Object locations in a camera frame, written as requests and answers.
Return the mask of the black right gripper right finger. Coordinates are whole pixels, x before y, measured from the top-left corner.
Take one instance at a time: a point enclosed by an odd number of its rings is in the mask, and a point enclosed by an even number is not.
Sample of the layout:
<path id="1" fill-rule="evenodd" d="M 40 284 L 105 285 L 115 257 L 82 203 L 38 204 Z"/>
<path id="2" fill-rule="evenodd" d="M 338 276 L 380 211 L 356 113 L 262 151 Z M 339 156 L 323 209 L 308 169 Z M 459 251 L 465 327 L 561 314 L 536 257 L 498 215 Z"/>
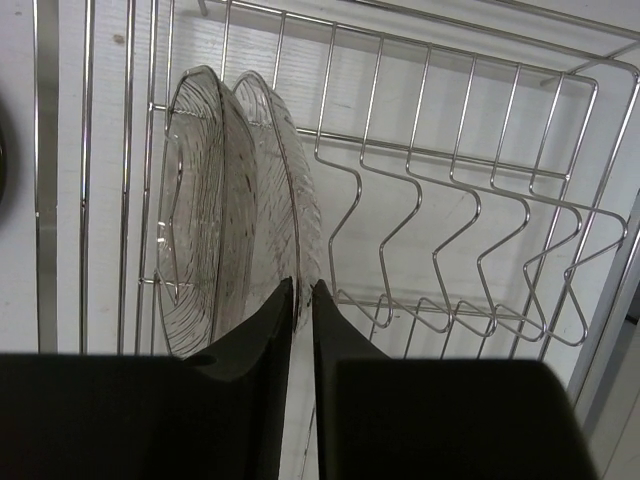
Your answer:
<path id="1" fill-rule="evenodd" d="M 399 360 L 312 294 L 323 479 L 593 479 L 568 396 L 531 360 Z"/>

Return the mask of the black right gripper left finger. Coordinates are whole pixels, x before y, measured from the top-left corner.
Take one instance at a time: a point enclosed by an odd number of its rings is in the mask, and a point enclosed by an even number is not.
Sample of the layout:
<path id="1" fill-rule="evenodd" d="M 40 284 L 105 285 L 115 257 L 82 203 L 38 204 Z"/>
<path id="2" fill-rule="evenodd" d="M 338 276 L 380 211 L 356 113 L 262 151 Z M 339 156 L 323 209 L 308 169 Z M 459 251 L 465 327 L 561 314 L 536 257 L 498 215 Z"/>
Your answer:
<path id="1" fill-rule="evenodd" d="M 275 479 L 293 323 L 282 281 L 186 359 L 5 354 L 5 479 Z"/>

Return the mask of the smoky grey glass plate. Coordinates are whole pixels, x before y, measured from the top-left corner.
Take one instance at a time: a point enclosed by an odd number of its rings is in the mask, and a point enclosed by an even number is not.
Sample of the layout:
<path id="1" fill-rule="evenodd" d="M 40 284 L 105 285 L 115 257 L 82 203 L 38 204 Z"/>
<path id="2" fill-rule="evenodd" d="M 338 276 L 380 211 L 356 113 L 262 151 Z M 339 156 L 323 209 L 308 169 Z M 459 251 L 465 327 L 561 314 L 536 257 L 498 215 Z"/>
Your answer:
<path id="1" fill-rule="evenodd" d="M 241 323 L 257 222 L 255 143 L 233 92 L 206 65 L 169 105 L 155 275 L 167 350 L 186 358 Z"/>

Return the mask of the black plate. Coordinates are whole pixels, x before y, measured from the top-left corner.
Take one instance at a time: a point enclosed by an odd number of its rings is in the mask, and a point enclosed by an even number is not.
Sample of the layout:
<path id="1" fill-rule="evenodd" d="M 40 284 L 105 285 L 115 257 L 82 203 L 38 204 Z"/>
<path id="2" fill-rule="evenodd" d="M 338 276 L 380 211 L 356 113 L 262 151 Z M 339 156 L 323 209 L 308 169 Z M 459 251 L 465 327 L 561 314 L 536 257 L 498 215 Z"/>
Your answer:
<path id="1" fill-rule="evenodd" d="M 8 115 L 6 105 L 4 101 L 1 101 L 1 217 L 4 217 L 6 206 L 8 203 L 8 177 L 10 173 L 9 168 L 9 127 L 10 117 Z"/>

